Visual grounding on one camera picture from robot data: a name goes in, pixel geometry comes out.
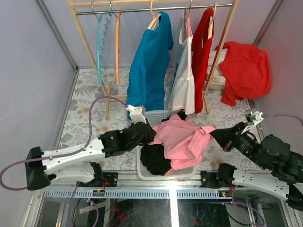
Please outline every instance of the wooden rack leg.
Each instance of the wooden rack leg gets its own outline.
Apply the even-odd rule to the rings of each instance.
[[[94,56],[93,56],[93,53],[91,52],[91,49],[90,49],[90,46],[89,46],[89,43],[87,41],[87,38],[85,36],[85,33],[84,33],[84,30],[83,30],[83,27],[81,25],[81,22],[78,18],[78,16],[76,15],[76,11],[75,9],[72,7],[72,1],[71,0],[67,0],[67,5],[68,5],[68,8],[70,9],[71,11],[71,15],[72,15],[72,18],[74,19],[75,21],[75,24],[76,24],[76,27],[78,29],[78,32],[79,32],[79,35],[83,41],[83,44],[85,46],[85,49],[87,51],[87,54],[89,55],[89,59],[90,59],[90,62],[95,70],[95,73],[98,75],[98,72],[97,72],[97,65],[96,65],[96,62],[95,62],[95,59],[94,59]],[[108,95],[108,93],[106,92],[106,88],[104,86],[104,84],[102,83],[101,84],[101,88],[102,88],[102,92],[105,96]]]
[[[222,35],[221,35],[221,39],[220,39],[220,42],[219,42],[219,45],[218,45],[219,49],[217,50],[216,55],[214,57],[214,62],[212,64],[212,68],[210,70],[209,77],[208,77],[208,80],[206,82],[206,86],[205,86],[205,89],[204,89],[204,100],[205,100],[205,106],[206,106],[206,112],[207,112],[207,114],[210,113],[210,110],[209,110],[208,104],[206,104],[207,103],[206,95],[207,95],[210,83],[212,81],[212,78],[213,78],[213,75],[214,75],[214,70],[215,70],[216,65],[218,63],[218,60],[219,60],[219,57],[220,57],[223,45],[225,43],[225,39],[226,39],[226,36],[228,34],[228,30],[231,27],[232,19],[233,19],[233,16],[234,16],[235,12],[236,12],[236,8],[238,6],[238,3],[239,3],[239,0],[233,0],[232,1],[233,6],[231,6],[231,8],[229,10],[229,14],[227,16],[227,19],[226,19],[226,22],[225,22],[225,26],[224,26],[224,29],[223,29],[223,32],[222,32]]]
[[[203,99],[204,99],[204,104],[205,104],[205,108],[206,108],[206,114],[209,115],[210,114],[210,109],[209,109],[207,97],[206,97],[206,95],[202,95],[202,96],[203,96]]]
[[[110,95],[110,89],[112,87],[112,83],[109,82],[108,83],[108,87],[107,87],[107,93]],[[105,110],[105,119],[108,120],[109,119],[109,102],[110,102],[110,99],[108,98],[106,100],[106,110]]]

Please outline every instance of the clothes rack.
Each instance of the clothes rack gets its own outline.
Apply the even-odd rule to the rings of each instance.
[[[192,1],[205,1],[205,0],[153,0],[154,4],[163,4],[163,3],[180,3],[180,2],[184,2],[184,3],[189,3]],[[71,15],[72,18],[74,19],[74,22],[76,24],[76,27],[78,29],[78,32],[80,34],[80,37],[83,41],[83,44],[85,46],[85,49],[89,55],[89,59],[91,61],[91,64],[94,68],[94,71],[97,74],[97,65],[96,65],[96,61],[93,57],[91,48],[89,46],[89,43],[87,41],[87,38],[85,36],[83,27],[81,25],[81,22],[79,20],[78,16],[81,15],[97,15],[97,14],[108,14],[108,13],[131,13],[131,12],[146,12],[146,11],[150,11],[151,9],[119,9],[119,10],[111,10],[111,11],[90,11],[90,12],[77,12],[76,9],[78,8],[89,8],[91,9],[92,7],[92,3],[93,3],[93,7],[110,7],[110,6],[129,6],[129,5],[143,5],[143,4],[150,4],[151,0],[113,0],[113,1],[94,1],[94,2],[73,2],[72,0],[67,0],[67,4],[68,7],[71,11]],[[223,48],[223,45],[225,43],[225,39],[228,33],[228,30],[231,26],[232,23],[232,19],[233,16],[235,14],[236,8],[238,6],[239,0],[232,0],[231,4],[217,4],[217,7],[230,7],[230,11],[228,14],[228,17],[226,19],[225,22],[225,26],[221,35],[221,39],[219,42],[219,49],[216,52],[215,58],[214,58],[214,62],[210,71],[210,75],[208,77],[208,80],[206,82],[206,86],[204,87],[203,90],[203,98],[204,98],[204,102],[205,102],[205,107],[206,107],[206,112],[207,114],[210,113],[210,109],[209,109],[209,105],[208,105],[208,101],[207,101],[207,92],[209,88],[215,88],[216,87],[212,87],[211,86],[211,81],[213,78],[213,74],[214,74],[214,70],[215,70],[215,66],[218,63],[219,60],[219,56],[221,54],[221,50]],[[200,9],[200,8],[214,8],[215,5],[201,5],[201,6],[184,6],[184,7],[164,7],[164,8],[152,8],[153,11],[164,11],[164,10],[176,10],[176,9]],[[110,95],[110,90],[111,90],[111,83],[108,84],[108,87],[106,89],[105,85],[102,83],[101,85],[102,88],[102,92],[105,96],[109,96]],[[118,95],[118,96],[114,96],[116,98],[121,99],[122,101],[125,101],[127,98],[127,95]],[[107,105],[106,105],[106,119],[109,119],[109,102],[115,101],[113,99],[108,99],[107,100]]]

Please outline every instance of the red shirt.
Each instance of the red shirt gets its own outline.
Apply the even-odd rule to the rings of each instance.
[[[206,79],[206,71],[208,66],[208,58],[210,48],[212,46],[214,36],[214,24],[213,34],[208,39],[208,28],[210,17],[214,16],[213,8],[208,8],[200,20],[197,30],[195,31],[191,49],[194,52],[192,56],[192,71],[195,79],[195,113],[198,114],[203,109],[202,92],[204,82]]]
[[[235,106],[236,100],[254,100],[267,95],[271,89],[271,73],[266,51],[236,42],[226,42],[223,48],[228,48],[228,51],[219,64],[226,77],[221,102]]]

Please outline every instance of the gray wall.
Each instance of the gray wall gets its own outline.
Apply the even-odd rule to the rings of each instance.
[[[71,17],[71,13],[67,7],[65,0],[44,0],[47,5],[58,29],[60,30],[71,54],[79,66],[90,65],[89,58],[83,46],[82,40],[78,34],[78,30]],[[240,0],[237,12],[230,32],[227,36],[229,41],[237,41],[240,43],[252,44],[258,35],[269,11],[276,0]],[[232,0],[220,0],[218,3],[231,3]],[[180,4],[154,4],[154,7],[167,7],[167,6],[188,6],[188,3]],[[206,0],[201,2],[193,2],[194,5],[212,5],[214,0]],[[149,5],[137,6],[138,9],[149,8]],[[110,8],[95,8],[95,10],[110,10]],[[205,9],[192,9],[191,24],[192,30],[195,31]],[[172,31],[175,33],[180,16],[181,10],[166,11],[169,14]],[[229,8],[218,8],[215,15],[215,34],[213,47],[218,45],[221,33],[229,12]],[[148,27],[152,19],[149,12],[140,13],[124,13],[121,15],[120,25],[120,67],[129,67],[134,59],[134,55],[142,38],[145,29]],[[86,33],[89,44],[95,54],[96,48],[96,30],[97,19],[94,15],[80,16],[83,29]],[[116,20],[112,17],[110,30],[107,39],[106,53],[104,66],[113,67],[115,65],[115,27]]]
[[[292,113],[303,117],[303,1],[285,1],[260,48],[269,55],[271,92],[255,101],[264,113]],[[303,155],[303,127],[298,120],[274,117],[263,121],[266,135],[274,134]]]
[[[0,2],[0,169],[32,147],[50,149],[71,84],[69,66],[33,0]],[[26,186],[24,165],[5,184]],[[19,227],[32,192],[0,188],[0,225]]]

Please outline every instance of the laundry basket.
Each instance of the laundry basket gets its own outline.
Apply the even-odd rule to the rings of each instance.
[[[158,125],[161,123],[162,119],[167,118],[168,116],[176,113],[176,111],[172,110],[153,110],[153,111],[147,111],[145,113],[145,117],[148,119],[148,122],[152,127]],[[178,178],[184,178],[184,177],[190,177],[193,176],[196,173],[196,167],[192,166],[185,169],[180,169],[173,171],[171,175],[168,176],[162,176],[162,175],[153,175],[150,173],[150,171],[147,170],[145,166],[142,165],[140,156],[141,156],[141,147],[137,146],[137,170],[138,175],[143,180],[166,180],[166,179],[178,179]]]

